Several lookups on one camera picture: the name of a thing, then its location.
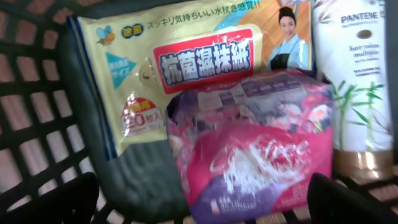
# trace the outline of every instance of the pantene bottle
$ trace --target pantene bottle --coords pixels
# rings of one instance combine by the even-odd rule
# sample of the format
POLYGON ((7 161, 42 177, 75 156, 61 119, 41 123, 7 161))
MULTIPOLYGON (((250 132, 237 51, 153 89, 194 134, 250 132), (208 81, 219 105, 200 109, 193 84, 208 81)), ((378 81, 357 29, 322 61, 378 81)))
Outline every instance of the pantene bottle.
POLYGON ((384 2, 312 1, 317 68, 335 87, 335 169, 351 177, 389 178, 394 162, 384 2))

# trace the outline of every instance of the cartoon bee logo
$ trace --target cartoon bee logo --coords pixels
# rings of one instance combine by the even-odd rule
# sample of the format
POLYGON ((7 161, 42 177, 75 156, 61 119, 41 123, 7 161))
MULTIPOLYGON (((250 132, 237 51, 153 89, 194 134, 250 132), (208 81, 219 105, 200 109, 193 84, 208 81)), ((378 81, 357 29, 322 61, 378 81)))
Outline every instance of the cartoon bee logo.
POLYGON ((108 45, 114 40, 114 33, 112 33, 111 26, 106 26, 105 29, 97 28, 97 36, 99 37, 99 41, 102 45, 108 45))

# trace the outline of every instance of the black hair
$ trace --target black hair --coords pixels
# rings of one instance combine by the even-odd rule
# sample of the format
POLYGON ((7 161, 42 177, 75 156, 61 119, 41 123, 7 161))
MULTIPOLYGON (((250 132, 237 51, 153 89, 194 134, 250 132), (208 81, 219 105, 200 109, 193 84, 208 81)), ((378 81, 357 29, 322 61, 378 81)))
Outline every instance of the black hair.
POLYGON ((294 20, 294 25, 297 25, 296 16, 294 15, 293 10, 290 7, 282 7, 279 9, 279 25, 280 19, 285 16, 291 17, 294 20))

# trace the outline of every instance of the pink package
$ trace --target pink package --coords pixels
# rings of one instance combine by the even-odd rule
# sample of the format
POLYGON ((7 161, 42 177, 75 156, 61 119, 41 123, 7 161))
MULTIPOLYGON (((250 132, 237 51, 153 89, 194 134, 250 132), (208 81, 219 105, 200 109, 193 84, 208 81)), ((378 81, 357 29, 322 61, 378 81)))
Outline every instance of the pink package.
POLYGON ((199 224, 231 223, 307 203, 331 175, 331 86, 282 71, 181 93, 167 132, 199 224))

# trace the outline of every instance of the sanitary pad package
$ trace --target sanitary pad package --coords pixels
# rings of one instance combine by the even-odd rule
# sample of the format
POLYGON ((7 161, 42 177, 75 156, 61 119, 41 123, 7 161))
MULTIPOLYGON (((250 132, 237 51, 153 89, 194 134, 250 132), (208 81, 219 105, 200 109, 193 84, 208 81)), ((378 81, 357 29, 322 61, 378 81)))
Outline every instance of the sanitary pad package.
POLYGON ((232 223, 306 204, 331 175, 331 86, 297 71, 188 90, 167 131, 197 223, 232 223))
POLYGON ((199 0, 69 20, 98 99, 107 155, 167 139, 165 109, 182 90, 265 69, 311 69, 310 9, 303 0, 199 0))

